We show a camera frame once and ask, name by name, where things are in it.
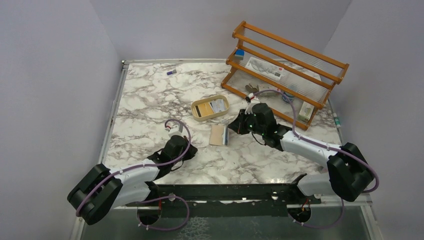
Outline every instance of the blue sponge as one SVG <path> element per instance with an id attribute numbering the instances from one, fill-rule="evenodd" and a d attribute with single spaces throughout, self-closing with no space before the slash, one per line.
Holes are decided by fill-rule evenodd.
<path id="1" fill-rule="evenodd" d="M 234 58 L 239 60 L 243 60 L 244 56 L 245 56 L 245 51 L 241 49 L 237 49 L 234 53 Z"/>

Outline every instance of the screw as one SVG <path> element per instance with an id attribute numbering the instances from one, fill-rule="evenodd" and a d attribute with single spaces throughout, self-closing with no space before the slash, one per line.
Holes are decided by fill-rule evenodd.
<path id="1" fill-rule="evenodd" d="M 271 194 L 271 198 L 272 198 L 272 200 L 277 200 L 277 199 L 278 199 L 277 192 L 273 192 L 273 193 Z"/>
<path id="2" fill-rule="evenodd" d="M 170 196 L 170 198 L 168 198 L 171 202 L 175 200 L 175 194 L 170 193 L 168 196 Z"/>

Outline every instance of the gray wall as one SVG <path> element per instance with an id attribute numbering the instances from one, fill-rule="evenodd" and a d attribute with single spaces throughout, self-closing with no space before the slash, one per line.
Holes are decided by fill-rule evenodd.
<path id="1" fill-rule="evenodd" d="M 227 58 L 243 21 L 321 52 L 351 0 L 90 0 L 119 56 Z"/>
<path id="2" fill-rule="evenodd" d="M 381 178 L 385 239 L 424 239 L 424 2 L 353 0 L 324 53 L 350 63 L 331 93 L 346 141 Z"/>
<path id="3" fill-rule="evenodd" d="M 88 0 L 0 3 L 0 239 L 68 239 L 121 63 Z"/>

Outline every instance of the marble surface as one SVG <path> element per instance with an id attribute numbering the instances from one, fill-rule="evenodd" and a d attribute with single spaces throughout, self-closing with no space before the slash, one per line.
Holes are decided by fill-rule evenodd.
<path id="1" fill-rule="evenodd" d="M 176 74 L 166 74 L 174 69 Z M 318 174 L 318 164 L 259 145 L 251 135 L 230 130 L 229 146 L 209 145 L 211 125 L 231 122 L 247 105 L 244 99 L 220 87 L 229 70 L 225 63 L 130 64 L 104 164 L 108 168 L 125 167 L 161 149 L 169 139 L 164 122 L 175 118 L 188 125 L 198 153 L 177 171 L 156 180 L 157 184 L 288 183 L 301 173 Z M 228 114 L 202 122 L 194 120 L 192 102 L 218 94 L 227 97 Z M 277 122 L 290 126 L 278 117 Z M 297 130 L 317 140 L 340 144 L 329 106 L 318 111 L 307 131 Z"/>

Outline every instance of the glass panel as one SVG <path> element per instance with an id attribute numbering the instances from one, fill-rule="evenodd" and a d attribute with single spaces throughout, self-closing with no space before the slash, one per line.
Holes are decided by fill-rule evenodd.
<path id="1" fill-rule="evenodd" d="M 247 48 L 250 48 L 260 54 L 265 55 L 264 53 L 266 51 L 261 50 L 260 48 L 257 48 L 255 46 L 246 44 Z M 271 57 L 272 59 L 276 60 L 277 62 L 281 62 L 284 65 L 287 65 L 295 70 L 298 70 L 306 75 L 309 75 L 319 81 L 321 81 L 320 76 L 312 71 L 309 71 L 301 66 L 298 66 L 294 63 L 291 63 L 289 61 L 284 61 L 282 59 L 276 59 L 275 56 Z M 244 53 L 243 60 L 235 60 L 234 62 L 240 64 L 241 66 L 258 73 L 273 82 L 276 82 L 278 84 L 283 85 L 286 88 L 289 88 L 315 102 L 319 102 L 321 99 L 324 99 L 323 96 L 325 96 L 328 92 L 328 89 L 320 86 L 314 82 L 311 82 L 297 74 L 291 73 L 281 67 L 278 67 L 272 63 L 269 63 L 262 58 L 259 58 L 255 55 L 252 55 L 248 52 Z"/>
<path id="2" fill-rule="evenodd" d="M 328 225 L 339 217 L 340 207 L 314 207 L 308 221 Z M 183 218 L 163 218 L 155 226 L 174 227 Z M 100 222 L 84 226 L 83 240 L 369 240 L 370 235 L 360 206 L 348 206 L 343 220 L 326 230 L 301 227 L 288 217 L 193 217 L 178 230 L 164 232 L 138 227 L 135 209 L 111 210 Z"/>

